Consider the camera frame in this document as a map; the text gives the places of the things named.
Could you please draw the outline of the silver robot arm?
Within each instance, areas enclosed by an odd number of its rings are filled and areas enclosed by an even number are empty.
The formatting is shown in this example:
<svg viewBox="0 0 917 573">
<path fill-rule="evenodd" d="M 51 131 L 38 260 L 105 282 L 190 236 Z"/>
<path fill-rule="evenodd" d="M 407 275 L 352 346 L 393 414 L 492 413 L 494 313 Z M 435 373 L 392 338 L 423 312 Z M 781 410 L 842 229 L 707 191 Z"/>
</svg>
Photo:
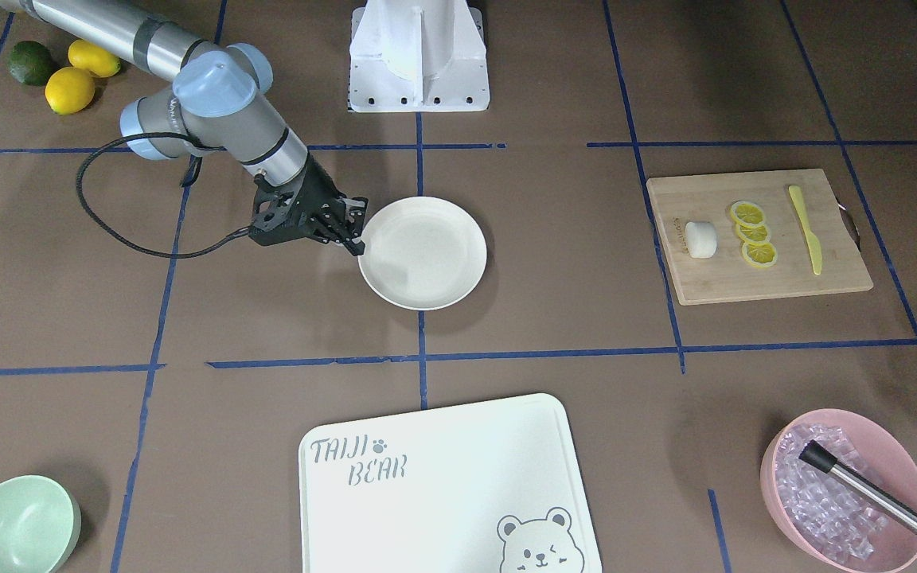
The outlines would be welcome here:
<svg viewBox="0 0 917 573">
<path fill-rule="evenodd" d="M 273 75 L 251 45 L 226 47 L 127 1 L 1 1 L 91 42 L 150 75 L 169 81 L 120 116 L 121 144 L 149 160 L 190 157 L 183 184 L 201 159 L 225 151 L 256 185 L 252 218 L 225 242 L 261 246 L 310 239 L 361 256 L 368 201 L 341 193 L 267 100 Z"/>
</svg>

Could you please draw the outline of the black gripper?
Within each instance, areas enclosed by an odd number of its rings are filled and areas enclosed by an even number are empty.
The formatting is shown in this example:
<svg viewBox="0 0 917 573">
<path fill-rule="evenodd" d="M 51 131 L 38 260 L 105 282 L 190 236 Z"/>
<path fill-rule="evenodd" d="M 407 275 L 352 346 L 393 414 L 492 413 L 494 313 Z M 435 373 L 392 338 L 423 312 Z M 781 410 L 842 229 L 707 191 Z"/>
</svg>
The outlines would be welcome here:
<svg viewBox="0 0 917 573">
<path fill-rule="evenodd" d="M 313 156 L 306 157 L 301 173 L 283 185 L 270 185 L 262 174 L 254 179 L 248 236 L 261 246 L 309 239 L 339 244 L 353 257 L 366 251 L 361 233 L 369 200 L 339 192 L 330 175 Z"/>
</svg>

